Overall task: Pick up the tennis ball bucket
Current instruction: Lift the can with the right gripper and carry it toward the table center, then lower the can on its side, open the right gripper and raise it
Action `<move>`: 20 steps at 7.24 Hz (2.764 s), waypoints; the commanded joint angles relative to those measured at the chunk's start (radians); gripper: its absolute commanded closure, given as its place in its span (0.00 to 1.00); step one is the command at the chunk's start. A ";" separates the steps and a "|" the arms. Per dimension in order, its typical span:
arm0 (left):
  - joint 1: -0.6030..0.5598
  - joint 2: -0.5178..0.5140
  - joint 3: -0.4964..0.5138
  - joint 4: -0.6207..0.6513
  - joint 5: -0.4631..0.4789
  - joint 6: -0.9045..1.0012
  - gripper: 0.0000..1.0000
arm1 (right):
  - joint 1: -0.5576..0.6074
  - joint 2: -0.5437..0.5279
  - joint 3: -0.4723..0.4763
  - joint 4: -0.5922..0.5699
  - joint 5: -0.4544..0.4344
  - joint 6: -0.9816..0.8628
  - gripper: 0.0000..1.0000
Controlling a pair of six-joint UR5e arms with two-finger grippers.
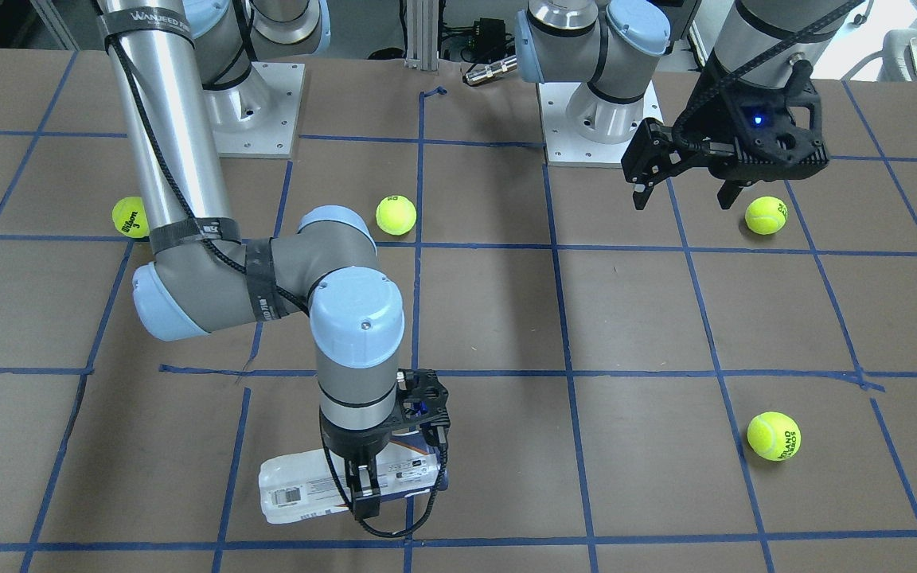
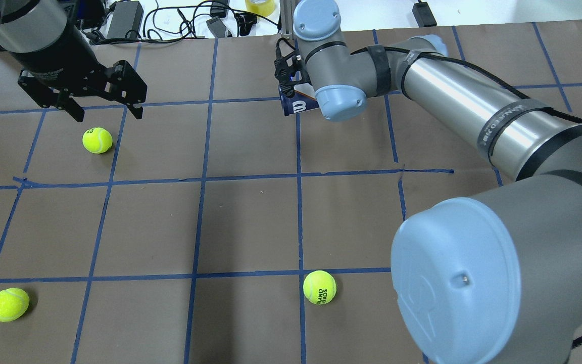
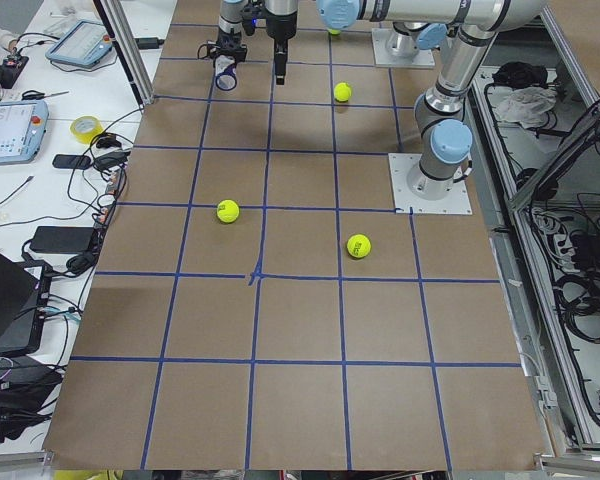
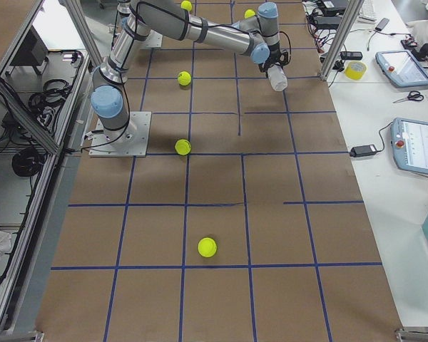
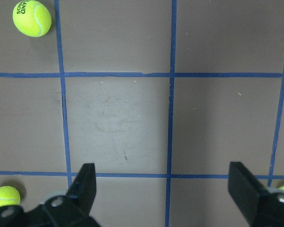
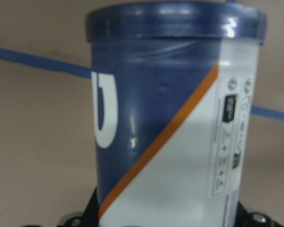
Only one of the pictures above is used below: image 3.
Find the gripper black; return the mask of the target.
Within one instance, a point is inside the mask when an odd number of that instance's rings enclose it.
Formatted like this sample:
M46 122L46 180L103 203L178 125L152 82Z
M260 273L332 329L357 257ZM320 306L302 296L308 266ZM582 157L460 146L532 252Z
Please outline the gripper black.
M287 75L287 41L274 41L274 76L277 85L284 85Z
M227 33L222 30L218 31L214 59L224 56L231 59L234 63L241 63L245 61L247 51L247 46L242 42L241 32Z

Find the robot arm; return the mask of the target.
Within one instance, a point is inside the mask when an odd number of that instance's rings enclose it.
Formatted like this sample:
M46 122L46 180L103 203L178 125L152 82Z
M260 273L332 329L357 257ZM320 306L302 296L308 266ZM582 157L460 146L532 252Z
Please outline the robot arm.
M391 26L363 28L327 27L323 34L310 31L313 41L305 60L274 59L274 78L282 85L292 66L371 67L432 69L433 52L447 43L446 25L441 23L394 22Z
M420 133L429 140L437 124L461 118L466 93L497 34L525 25L545 5L544 1L318 1L316 9L323 24L335 30L361 20L402 23L417 37L422 36L419 26L457 29L436 83L416 108ZM288 43L297 31L296 1L222 1L217 40L209 44L217 76L233 75L235 66L246 59L242 37L255 33L259 19L273 40L275 81L285 83Z

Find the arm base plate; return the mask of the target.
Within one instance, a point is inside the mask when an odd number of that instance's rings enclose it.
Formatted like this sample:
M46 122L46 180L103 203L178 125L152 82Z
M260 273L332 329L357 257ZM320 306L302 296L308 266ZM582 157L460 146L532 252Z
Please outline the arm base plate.
M430 49L420 49L417 40L421 31L405 33L393 28L373 28L372 46L377 67L433 69L435 60Z
M472 208L458 167L448 180L433 180L420 169L420 154L388 155L394 210L399 214L471 215Z

